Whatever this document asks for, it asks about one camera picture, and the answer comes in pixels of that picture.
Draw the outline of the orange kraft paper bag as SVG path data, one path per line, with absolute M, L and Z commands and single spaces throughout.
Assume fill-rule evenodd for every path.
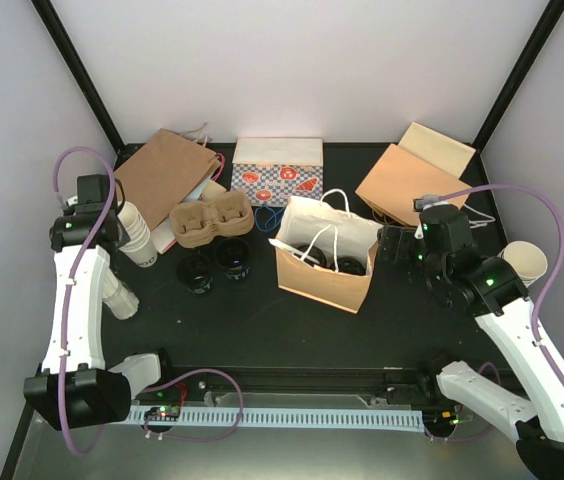
M 381 225 L 350 210 L 347 194 L 292 196 L 270 244 L 278 286 L 356 314 L 370 288 Z

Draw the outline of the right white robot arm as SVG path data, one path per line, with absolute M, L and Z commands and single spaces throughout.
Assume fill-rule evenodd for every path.
M 482 255 L 467 215 L 447 202 L 422 209 L 415 228 L 381 227 L 377 240 L 379 260 L 419 268 L 441 305 L 474 317 L 524 390 L 517 395 L 442 354 L 424 363 L 419 396 L 468 407 L 514 444 L 536 478 L 564 479 L 564 359 L 511 264 Z

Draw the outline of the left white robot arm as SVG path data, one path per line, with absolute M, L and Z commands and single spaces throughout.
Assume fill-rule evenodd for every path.
M 137 298 L 110 269 L 120 238 L 115 189 L 108 176 L 77 180 L 77 198 L 49 232 L 56 271 L 52 333 L 39 373 L 24 382 L 27 403 L 55 430 L 124 420 L 143 390 L 155 399 L 176 388 L 175 372 L 156 353 L 136 354 L 107 367 L 102 308 L 132 316 Z

